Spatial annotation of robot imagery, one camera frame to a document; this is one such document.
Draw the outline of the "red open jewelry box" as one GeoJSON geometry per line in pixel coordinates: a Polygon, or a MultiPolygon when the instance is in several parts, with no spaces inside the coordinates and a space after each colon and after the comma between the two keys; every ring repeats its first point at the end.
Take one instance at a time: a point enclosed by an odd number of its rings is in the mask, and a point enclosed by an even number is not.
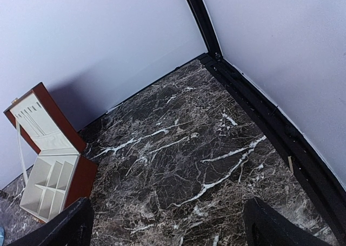
{"type": "Polygon", "coordinates": [[[19,206],[41,223],[90,197],[97,164],[43,83],[15,99],[4,114],[16,128],[24,192],[19,206]]]}

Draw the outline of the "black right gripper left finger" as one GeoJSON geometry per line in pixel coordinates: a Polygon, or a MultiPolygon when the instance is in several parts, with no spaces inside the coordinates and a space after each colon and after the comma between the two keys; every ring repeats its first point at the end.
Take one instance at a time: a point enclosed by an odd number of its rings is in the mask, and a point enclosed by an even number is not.
{"type": "Polygon", "coordinates": [[[90,245],[94,210],[88,198],[79,198],[51,221],[11,245],[90,245]]]}

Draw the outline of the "light blue ceramic mug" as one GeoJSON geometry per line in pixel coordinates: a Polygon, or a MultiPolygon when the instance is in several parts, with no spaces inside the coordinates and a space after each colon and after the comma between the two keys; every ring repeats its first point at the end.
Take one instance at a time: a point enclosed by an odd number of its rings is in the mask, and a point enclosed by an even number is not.
{"type": "Polygon", "coordinates": [[[5,239],[5,231],[2,226],[0,226],[0,246],[3,246],[5,239]]]}

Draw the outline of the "black corner frame post right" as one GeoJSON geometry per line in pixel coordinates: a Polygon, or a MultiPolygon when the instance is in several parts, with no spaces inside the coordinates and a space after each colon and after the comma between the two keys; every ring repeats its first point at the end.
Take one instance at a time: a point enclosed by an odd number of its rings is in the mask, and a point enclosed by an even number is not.
{"type": "Polygon", "coordinates": [[[278,107],[223,58],[203,0],[186,1],[208,50],[199,60],[267,136],[338,243],[345,245],[345,191],[340,182],[278,107]]]}

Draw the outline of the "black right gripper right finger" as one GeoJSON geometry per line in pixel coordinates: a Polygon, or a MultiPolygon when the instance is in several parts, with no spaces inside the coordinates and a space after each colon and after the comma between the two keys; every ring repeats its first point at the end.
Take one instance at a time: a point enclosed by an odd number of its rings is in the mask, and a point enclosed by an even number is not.
{"type": "Polygon", "coordinates": [[[258,197],[245,203],[243,219],[248,245],[324,245],[258,197]]]}

